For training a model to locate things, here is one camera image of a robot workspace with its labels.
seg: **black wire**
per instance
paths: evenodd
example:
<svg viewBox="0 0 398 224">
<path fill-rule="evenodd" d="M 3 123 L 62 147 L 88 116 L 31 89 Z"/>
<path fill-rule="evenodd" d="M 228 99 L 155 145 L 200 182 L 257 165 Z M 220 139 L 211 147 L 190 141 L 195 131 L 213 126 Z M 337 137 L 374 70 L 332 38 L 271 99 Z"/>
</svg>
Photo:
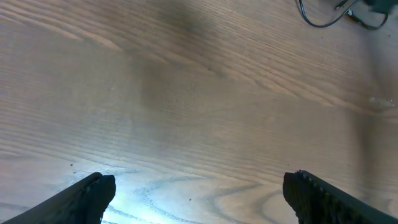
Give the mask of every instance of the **black wire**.
<svg viewBox="0 0 398 224">
<path fill-rule="evenodd" d="M 342 1 L 335 7 L 335 10 L 336 10 L 336 9 L 339 9 L 339 8 L 341 8 L 341 7 L 343 7 L 347 2 L 348 2 L 348 0 L 342 0 Z"/>
<path fill-rule="evenodd" d="M 387 20 L 388 20 L 388 14 L 384 14 L 384 19 L 383 19 L 383 21 L 381 22 L 381 24 L 380 24 L 379 26 L 375 27 L 375 26 L 367 25 L 364 21 L 362 21 L 362 19 L 358 18 L 358 16 L 355 16 L 354 13 L 353 13 L 351 10 L 349 10 L 349 12 L 348 12 L 348 17 L 350 17 L 350 18 L 351 18 L 352 20 L 354 20 L 355 22 L 361 24 L 361 26 L 363 26 L 363 27 L 364 27 L 365 29 L 367 29 L 367 30 L 377 30 L 377 29 L 380 29 L 382 26 L 384 26 L 384 24 L 385 24 L 385 23 L 387 22 Z"/>
<path fill-rule="evenodd" d="M 351 4 L 339 17 L 337 17 L 337 19 L 335 19 L 334 21 L 331 21 L 331 22 L 329 22 L 329 23 L 327 23 L 327 24 L 323 24 L 323 25 L 316 25 L 316 24 L 313 24 L 313 23 L 307 18 L 307 16 L 305 15 L 304 6 L 303 6 L 303 1 L 302 1 L 302 0 L 298 0 L 298 3 L 300 4 L 301 15 L 302 15 L 304 21 L 307 22 L 308 24 L 310 24 L 311 26 L 316 27 L 316 28 L 325 28 L 325 27 L 328 27 L 328 26 L 333 25 L 334 23 L 336 23 L 337 21 L 339 21 L 341 18 L 343 18 L 343 16 L 345 16 L 345 15 L 348 13 L 348 11 L 349 11 L 352 7 L 354 7 L 355 4 L 358 3 L 358 2 L 359 2 L 359 0 L 355 0 L 355 2 L 352 3 L 352 4 Z"/>
</svg>

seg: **cable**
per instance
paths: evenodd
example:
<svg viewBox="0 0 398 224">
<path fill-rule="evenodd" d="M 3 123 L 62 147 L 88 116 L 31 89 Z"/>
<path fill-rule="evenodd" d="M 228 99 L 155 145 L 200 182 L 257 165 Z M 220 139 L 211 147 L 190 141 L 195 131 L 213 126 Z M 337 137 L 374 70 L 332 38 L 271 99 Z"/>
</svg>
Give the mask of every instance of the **cable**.
<svg viewBox="0 0 398 224">
<path fill-rule="evenodd" d="M 347 1 L 348 1 L 348 0 L 342 0 L 342 1 L 335 7 L 335 9 L 339 9 L 339 8 L 342 7 Z M 304 21 L 307 22 L 308 24 L 310 24 L 311 26 L 316 27 L 316 28 L 325 28 L 325 27 L 331 26 L 331 25 L 333 25 L 334 23 L 336 23 L 337 21 L 339 21 L 341 18 L 343 18 L 343 16 L 345 16 L 346 14 L 347 14 L 352 20 L 354 20 L 355 22 L 361 24 L 361 26 L 363 26 L 363 27 L 364 27 L 365 29 L 367 29 L 367 30 L 377 30 L 377 29 L 380 29 L 382 26 L 384 26 L 384 24 L 385 24 L 385 23 L 387 22 L 387 20 L 388 20 L 388 14 L 385 14 L 385 15 L 384 15 L 383 21 L 382 21 L 381 24 L 380 24 L 379 26 L 377 26 L 377 27 L 370 26 L 370 25 L 366 24 L 364 21 L 362 21 L 362 19 L 360 19 L 358 16 L 355 16 L 354 13 L 353 13 L 353 11 L 351 10 L 351 8 L 354 7 L 355 4 L 358 3 L 358 2 L 359 2 L 359 0 L 355 0 L 355 2 L 352 3 L 352 4 L 351 4 L 339 17 L 337 17 L 337 19 L 335 19 L 334 21 L 331 21 L 331 22 L 329 22 L 329 23 L 327 23 L 327 24 L 323 24 L 323 25 L 316 25 L 316 24 L 313 24 L 313 23 L 307 18 L 307 16 L 305 15 L 304 5 L 303 5 L 302 0 L 298 0 L 298 3 L 300 4 L 301 15 L 302 15 Z"/>
<path fill-rule="evenodd" d="M 387 22 L 387 20 L 388 20 L 388 14 L 384 14 L 384 19 L 383 19 L 383 21 L 381 22 L 381 24 L 380 24 L 379 26 L 375 27 L 375 26 L 367 25 L 364 21 L 362 21 L 362 19 L 358 18 L 358 16 L 355 16 L 355 15 L 354 15 L 354 12 L 353 12 L 352 10 L 349 10 L 349 11 L 347 12 L 347 15 L 348 15 L 348 17 L 350 17 L 350 18 L 351 18 L 352 20 L 354 20 L 355 22 L 361 24 L 361 26 L 363 26 L 363 27 L 364 27 L 365 29 L 367 29 L 367 30 L 377 30 L 377 29 L 380 29 L 382 26 L 384 26 L 384 24 L 385 24 L 385 23 Z"/>
<path fill-rule="evenodd" d="M 313 23 L 307 18 L 307 16 L 305 15 L 304 6 L 303 6 L 303 1 L 302 1 L 302 0 L 298 0 L 298 3 L 300 4 L 301 15 L 302 15 L 304 21 L 307 22 L 308 24 L 310 24 L 311 26 L 316 27 L 316 28 L 325 28 L 325 27 L 328 27 L 328 26 L 331 26 L 331 25 L 335 24 L 337 21 L 339 21 L 341 18 L 343 18 L 343 16 L 345 16 L 345 15 L 348 13 L 348 11 L 349 11 L 352 7 L 354 7 L 355 4 L 358 3 L 358 2 L 359 2 L 359 0 L 355 0 L 355 2 L 352 3 L 352 4 L 351 4 L 339 17 L 337 17 L 337 19 L 335 19 L 334 21 L 331 21 L 331 22 L 329 22 L 329 23 L 327 23 L 327 24 L 323 24 L 323 25 L 316 25 L 316 24 L 313 24 Z"/>
</svg>

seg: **wooden surface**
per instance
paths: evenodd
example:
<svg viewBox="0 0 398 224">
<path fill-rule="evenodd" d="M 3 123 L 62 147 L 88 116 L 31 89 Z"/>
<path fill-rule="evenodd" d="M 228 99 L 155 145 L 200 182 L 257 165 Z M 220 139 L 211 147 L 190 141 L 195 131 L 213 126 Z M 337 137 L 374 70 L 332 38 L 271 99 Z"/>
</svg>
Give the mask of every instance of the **wooden surface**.
<svg viewBox="0 0 398 224">
<path fill-rule="evenodd" d="M 0 22 L 0 220 L 94 171 L 117 179 L 103 223 L 296 223 L 297 169 L 363 200 L 373 181 L 398 216 L 397 110 L 366 164 L 352 122 L 398 100 L 395 18 L 370 33 L 312 28 L 293 0 L 1 0 Z"/>
</svg>

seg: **wood grain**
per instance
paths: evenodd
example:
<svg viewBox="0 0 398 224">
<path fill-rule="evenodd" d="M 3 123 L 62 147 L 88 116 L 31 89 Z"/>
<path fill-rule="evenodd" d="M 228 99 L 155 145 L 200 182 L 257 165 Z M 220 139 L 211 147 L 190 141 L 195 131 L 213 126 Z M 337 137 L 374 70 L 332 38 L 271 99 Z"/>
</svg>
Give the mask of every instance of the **wood grain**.
<svg viewBox="0 0 398 224">
<path fill-rule="evenodd" d="M 368 34 L 311 28 L 294 1 L 2 0 L 0 22 L 0 220 L 95 171 L 117 179 L 103 223 L 295 223 L 297 169 L 367 199 L 351 118 L 398 100 L 396 20 Z M 368 190 L 398 216 L 398 113 L 377 117 Z"/>
</svg>

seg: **black cable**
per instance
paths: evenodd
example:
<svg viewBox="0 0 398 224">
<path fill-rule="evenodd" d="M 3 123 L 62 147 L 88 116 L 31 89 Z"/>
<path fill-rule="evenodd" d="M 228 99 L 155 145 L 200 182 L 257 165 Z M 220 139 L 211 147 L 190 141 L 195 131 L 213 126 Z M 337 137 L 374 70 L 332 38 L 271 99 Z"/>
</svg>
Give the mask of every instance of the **black cable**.
<svg viewBox="0 0 398 224">
<path fill-rule="evenodd" d="M 347 15 L 348 15 L 348 17 L 350 17 L 350 18 L 351 18 L 352 20 L 354 20 L 355 22 L 361 24 L 361 26 L 363 26 L 363 27 L 364 27 L 365 29 L 367 29 L 367 30 L 377 30 L 377 29 L 380 29 L 382 26 L 384 26 L 384 24 L 385 24 L 385 23 L 387 22 L 387 20 L 388 20 L 388 14 L 384 14 L 384 19 L 383 19 L 383 21 L 381 22 L 381 24 L 380 24 L 379 26 L 375 27 L 375 26 L 367 25 L 364 21 L 362 21 L 362 19 L 358 18 L 358 16 L 355 16 L 355 15 L 354 15 L 354 12 L 353 12 L 352 10 L 349 10 L 349 11 L 347 12 Z"/>
<path fill-rule="evenodd" d="M 340 8 L 340 7 L 343 6 L 346 2 L 347 2 L 347 0 L 341 1 L 341 2 L 335 7 L 335 9 Z M 313 24 L 313 23 L 307 18 L 307 16 L 305 15 L 304 5 L 303 5 L 302 0 L 298 0 L 298 3 L 300 4 L 301 16 L 303 17 L 304 21 L 307 22 L 308 24 L 310 24 L 311 26 L 316 27 L 316 28 L 325 28 L 325 27 L 331 26 L 331 25 L 333 25 L 334 23 L 336 23 L 337 21 L 339 21 L 341 18 L 343 18 L 343 16 L 345 16 L 346 14 L 348 14 L 348 16 L 349 16 L 352 20 L 354 20 L 355 22 L 361 24 L 361 26 L 363 26 L 363 27 L 364 27 L 365 29 L 367 29 L 367 30 L 377 30 L 377 29 L 380 29 L 380 28 L 387 22 L 387 20 L 388 20 L 388 14 L 385 14 L 385 15 L 384 15 L 383 21 L 382 21 L 381 24 L 380 24 L 379 26 L 377 26 L 377 27 L 370 26 L 370 25 L 366 24 L 365 22 L 363 22 L 362 19 L 360 19 L 358 16 L 355 16 L 354 13 L 353 13 L 353 11 L 351 10 L 351 8 L 354 7 L 355 4 L 358 3 L 358 2 L 359 2 L 359 0 L 355 0 L 355 2 L 352 3 L 352 4 L 351 4 L 339 17 L 337 17 L 337 19 L 335 19 L 334 21 L 331 21 L 331 22 L 329 22 L 329 23 L 327 23 L 327 24 L 324 24 L 324 25 L 316 25 L 316 24 Z"/>
<path fill-rule="evenodd" d="M 331 21 L 331 22 L 329 22 L 329 23 L 327 23 L 327 24 L 323 24 L 323 25 L 316 25 L 316 24 L 313 24 L 313 23 L 307 18 L 307 16 L 305 15 L 304 6 L 303 6 L 303 1 L 302 1 L 302 0 L 298 0 L 298 3 L 300 4 L 301 16 L 303 17 L 304 21 L 307 22 L 308 24 L 310 24 L 311 26 L 316 27 L 316 28 L 325 28 L 325 27 L 328 27 L 328 26 L 331 26 L 331 25 L 335 24 L 337 21 L 339 21 L 341 18 L 343 18 L 343 16 L 345 16 L 345 15 L 348 13 L 348 11 L 349 11 L 352 7 L 354 7 L 355 4 L 358 3 L 358 2 L 359 2 L 359 0 L 355 0 L 355 2 L 352 3 L 352 4 L 351 4 L 339 17 L 337 17 L 337 19 L 335 19 L 334 21 Z"/>
</svg>

